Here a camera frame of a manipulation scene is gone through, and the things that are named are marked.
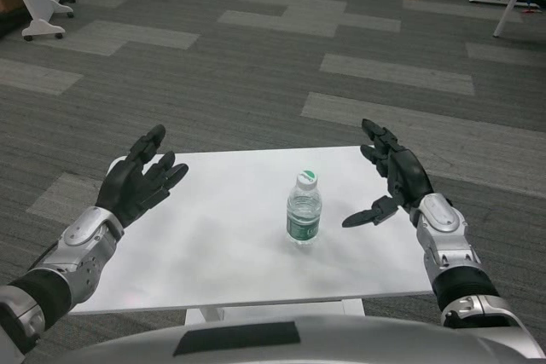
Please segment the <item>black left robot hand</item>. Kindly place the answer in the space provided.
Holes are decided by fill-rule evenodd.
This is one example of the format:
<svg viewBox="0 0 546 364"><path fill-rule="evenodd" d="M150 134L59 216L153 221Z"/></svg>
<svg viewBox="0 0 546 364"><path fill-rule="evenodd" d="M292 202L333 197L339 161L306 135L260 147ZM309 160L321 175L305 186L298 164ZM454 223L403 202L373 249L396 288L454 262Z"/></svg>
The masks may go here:
<svg viewBox="0 0 546 364"><path fill-rule="evenodd" d="M147 171L143 170L156 155L165 135L164 125L153 127L133 144L126 158L103 181L96 206L111 211L125 228L165 200L189 171L186 164L175 163L172 151Z"/></svg>

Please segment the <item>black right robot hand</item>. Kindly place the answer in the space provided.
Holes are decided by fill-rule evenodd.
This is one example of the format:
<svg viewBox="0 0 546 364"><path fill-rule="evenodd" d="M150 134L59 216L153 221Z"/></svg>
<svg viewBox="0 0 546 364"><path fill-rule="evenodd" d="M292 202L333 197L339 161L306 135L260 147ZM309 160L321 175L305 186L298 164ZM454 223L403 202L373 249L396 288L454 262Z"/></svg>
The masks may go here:
<svg viewBox="0 0 546 364"><path fill-rule="evenodd" d="M434 192L425 169L412 151L398 143L398 138L388 128L365 118L362 129L373 145L363 144L361 154L375 166L381 177L387 179L389 194L374 201L369 209L347 217L342 226L354 228L368 223L377 226L393 216L398 208L403 208L412 225L416 226L421 215L419 204Z"/></svg>

